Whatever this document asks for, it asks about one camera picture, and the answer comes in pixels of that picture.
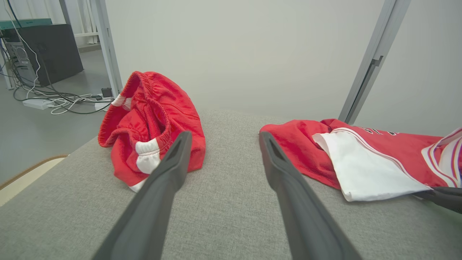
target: gray floor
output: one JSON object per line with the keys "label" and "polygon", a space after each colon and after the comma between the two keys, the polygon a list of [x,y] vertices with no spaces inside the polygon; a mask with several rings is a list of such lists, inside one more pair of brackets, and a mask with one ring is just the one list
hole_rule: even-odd
{"label": "gray floor", "polygon": [[[80,54],[84,71],[53,84],[58,91],[97,94],[110,87],[101,50]],[[26,91],[18,90],[17,98]],[[26,107],[13,99],[0,77],[0,184],[30,166],[59,154],[70,154],[98,134],[104,112],[90,115],[51,115],[51,108]],[[94,111],[94,105],[76,105],[76,111]]]}

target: white cable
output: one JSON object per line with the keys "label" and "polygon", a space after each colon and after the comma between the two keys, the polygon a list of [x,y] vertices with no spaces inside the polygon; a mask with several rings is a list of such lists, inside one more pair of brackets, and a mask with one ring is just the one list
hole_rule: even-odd
{"label": "white cable", "polygon": [[29,46],[29,44],[23,39],[23,37],[19,34],[19,31],[16,29],[16,26],[14,25],[14,22],[13,22],[13,18],[11,17],[10,12],[6,9],[5,0],[3,0],[3,7],[5,8],[5,11],[8,14],[8,17],[10,18],[11,24],[13,25],[13,28],[16,31],[16,33],[18,34],[21,41],[27,45],[27,47],[30,49],[31,52],[33,52],[35,54],[35,60],[37,61],[38,68],[35,71],[36,78],[34,79],[34,86],[26,94],[26,98],[29,98],[29,93],[35,88],[35,82],[38,80],[38,70],[40,69],[40,63],[38,62],[37,53],[35,53],[34,50],[32,50],[32,48]]}
{"label": "white cable", "polygon": [[[51,111],[51,114],[52,115],[61,115],[61,114],[64,114],[66,112],[68,112],[67,109],[71,109],[71,107],[73,107],[75,104],[79,103],[80,101],[92,101],[92,103],[106,103],[106,102],[110,102],[110,101],[94,101],[92,99],[89,99],[88,97],[91,97],[93,94],[83,94],[83,95],[80,95],[78,96],[78,98],[76,98],[75,100],[73,100],[72,102],[70,102],[69,100],[61,97],[60,95],[58,94],[45,94],[45,93],[42,93],[38,90],[33,90],[32,91],[34,94],[41,94],[41,95],[44,95],[44,96],[47,96],[48,98],[40,98],[40,97],[33,97],[33,99],[43,99],[43,103],[46,104],[49,108],[54,108],[52,111]],[[65,109],[64,111],[62,112],[59,112],[59,113],[55,113],[56,110],[59,110],[59,109]]]}

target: black cable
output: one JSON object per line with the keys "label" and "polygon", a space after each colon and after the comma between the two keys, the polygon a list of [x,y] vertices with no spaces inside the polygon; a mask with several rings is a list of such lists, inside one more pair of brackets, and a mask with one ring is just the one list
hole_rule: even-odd
{"label": "black cable", "polygon": [[3,47],[3,45],[1,44],[1,41],[0,41],[0,45],[1,45],[1,48],[2,48],[2,50],[3,50],[3,52],[5,53],[6,56],[8,56],[10,59],[12,59],[12,58],[17,58],[16,56],[10,57],[10,54],[9,54],[8,51]]}
{"label": "black cable", "polygon": [[[33,81],[31,81],[31,80],[29,80],[29,79],[27,79],[27,78],[25,78],[25,77],[20,76],[19,73],[18,73],[18,69],[17,69],[17,68],[16,68],[15,72],[16,72],[15,74],[18,76],[18,78],[20,77],[20,78],[23,79],[23,80],[27,80],[27,81],[30,82],[30,83],[34,83]],[[35,83],[35,86],[36,86],[36,87],[45,87],[45,86],[40,85],[39,83]]]}
{"label": "black cable", "polygon": [[[16,91],[20,89],[20,87],[17,87],[14,92],[13,92],[13,98],[17,101],[24,101],[24,100],[29,100],[29,99],[43,99],[43,100],[50,100],[50,101],[53,101],[52,99],[47,99],[47,98],[28,98],[28,99],[18,99],[16,98]],[[103,108],[101,109],[98,109],[98,110],[95,110],[95,111],[92,111],[92,112],[87,112],[87,113],[83,113],[83,112],[75,112],[75,111],[72,111],[66,107],[64,107],[63,105],[61,105],[60,107],[61,108],[64,108],[65,110],[67,110],[68,112],[71,112],[71,113],[74,113],[74,114],[79,114],[79,115],[88,115],[88,114],[93,114],[93,113],[96,113],[96,112],[100,112],[101,110],[105,109],[106,107],[108,107],[111,103],[107,104],[106,106],[104,106]]]}
{"label": "black cable", "polygon": [[16,78],[15,76],[8,76],[8,75],[5,75],[5,74],[3,74],[3,73],[0,73],[0,75],[6,76],[6,77],[10,77],[10,78]]}
{"label": "black cable", "polygon": [[[28,88],[32,88],[32,86],[29,86],[29,85],[23,85],[24,87],[28,87]],[[58,95],[58,93],[56,92],[51,92],[51,91],[45,91],[45,90],[40,90],[40,92],[42,92],[43,94],[47,94],[47,95]],[[76,94],[73,94],[73,93],[66,93],[66,92],[60,92],[62,95],[65,95],[65,96],[71,96],[71,97],[74,97],[76,99],[80,99],[81,97],[76,95]],[[85,103],[103,103],[103,102],[107,102],[107,101],[85,101],[83,100],[82,102],[85,102]]]}
{"label": "black cable", "polygon": [[[48,82],[49,82],[49,84],[50,84],[50,87],[51,87],[51,89],[52,89],[56,94],[58,94],[60,97],[62,97],[63,99],[65,99],[65,100],[67,100],[68,102],[71,102],[71,103],[73,103],[75,100],[68,100],[63,94],[74,95],[75,97],[80,98],[80,96],[78,96],[78,95],[76,95],[76,94],[72,94],[72,93],[63,93],[63,92],[57,91],[57,90],[55,89],[55,87],[53,86],[53,84],[51,84],[50,76],[49,76],[49,74],[48,74],[47,67],[45,66],[45,61],[42,59],[42,56],[40,55],[39,52],[37,52],[37,57],[39,57],[39,58],[42,60],[43,68],[45,69],[45,74],[46,74],[46,76],[47,76],[47,79],[48,79]],[[83,101],[81,101],[80,103],[82,103],[82,102],[84,102],[84,103],[103,103],[103,102],[105,102],[105,101],[84,101],[84,100],[83,100]]]}
{"label": "black cable", "polygon": [[[48,74],[48,70],[47,70],[47,67],[45,66],[45,61],[42,59],[42,56],[40,55],[40,52],[37,52],[37,57],[39,57],[41,60],[42,60],[42,63],[43,63],[43,68],[45,69],[45,74],[47,76],[47,79],[48,79],[48,82],[50,83],[50,87],[59,95],[61,96],[62,98],[64,98],[65,100],[67,100],[68,102],[71,102],[70,100],[66,99],[63,95],[61,95],[60,92],[58,92],[55,87],[53,87],[53,84],[51,84],[51,80],[50,80],[50,75]],[[87,103],[100,103],[100,101],[87,101]],[[72,111],[70,109],[67,109],[66,107],[64,106],[61,106],[62,108],[66,109],[67,111],[71,112],[71,113],[74,113],[74,114],[81,114],[81,115],[88,115],[88,114],[93,114],[93,113],[96,113],[96,112],[99,112],[101,110],[103,110],[104,108],[108,107],[111,103],[107,104],[106,106],[104,106],[103,108],[101,109],[98,109],[96,111],[92,111],[92,112],[88,112],[88,113],[81,113],[81,112],[75,112],[75,111]]]}
{"label": "black cable", "polygon": [[10,7],[11,13],[13,14],[14,18],[16,19],[16,22],[18,23],[19,27],[22,28],[21,24],[20,24],[19,21],[18,21],[18,18],[16,17],[16,14],[15,14],[14,11],[13,11],[13,7],[11,7],[10,0],[7,0],[7,1],[8,1],[8,6]]}

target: wooden edge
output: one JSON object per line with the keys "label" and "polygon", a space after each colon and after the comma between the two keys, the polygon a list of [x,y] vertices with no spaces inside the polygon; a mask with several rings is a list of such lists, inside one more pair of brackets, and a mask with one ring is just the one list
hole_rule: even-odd
{"label": "wooden edge", "polygon": [[12,182],[14,182],[15,180],[21,178],[22,176],[24,176],[26,173],[32,171],[33,169],[39,167],[40,165],[46,163],[46,162],[49,162],[49,161],[52,161],[54,159],[59,159],[59,158],[66,158],[67,155],[57,155],[57,156],[53,156],[53,157],[50,157],[48,159],[45,159],[41,162],[38,162],[36,164],[34,164],[33,166],[27,168],[26,170],[22,171],[21,173],[19,173],[18,175],[14,176],[13,178],[7,180],[6,182],[4,182],[3,184],[0,185],[0,190],[5,188],[6,186],[8,186],[9,184],[11,184]]}

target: metal frame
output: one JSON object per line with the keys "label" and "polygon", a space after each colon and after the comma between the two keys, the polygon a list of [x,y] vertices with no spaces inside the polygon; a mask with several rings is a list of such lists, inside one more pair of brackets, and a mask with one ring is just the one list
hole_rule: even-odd
{"label": "metal frame", "polygon": [[64,21],[66,22],[66,24],[70,25],[71,20],[69,19],[69,13],[67,12],[66,2],[64,0],[59,0],[59,4],[61,6],[62,15],[64,16]]}
{"label": "metal frame", "polygon": [[385,0],[339,120],[353,124],[390,51],[411,0]]}
{"label": "metal frame", "polygon": [[117,65],[116,53],[112,42],[109,26],[108,11],[104,0],[90,0],[96,27],[98,28],[99,42],[103,50],[104,63],[108,71],[112,94],[116,97],[123,89],[120,78],[119,66]]}
{"label": "metal frame", "polygon": [[3,77],[5,78],[5,82],[6,82],[6,89],[8,90],[12,90],[14,89],[13,86],[11,86],[11,81],[10,81],[10,75],[8,74],[8,68],[6,66],[6,57],[5,57],[5,54],[3,53],[3,51],[0,50],[0,53],[1,53],[1,64],[3,64],[3,68],[1,69],[1,72],[3,74]]}
{"label": "metal frame", "polygon": [[85,36],[96,36],[99,35],[99,32],[85,32],[85,33],[75,33],[74,37],[85,37]]}

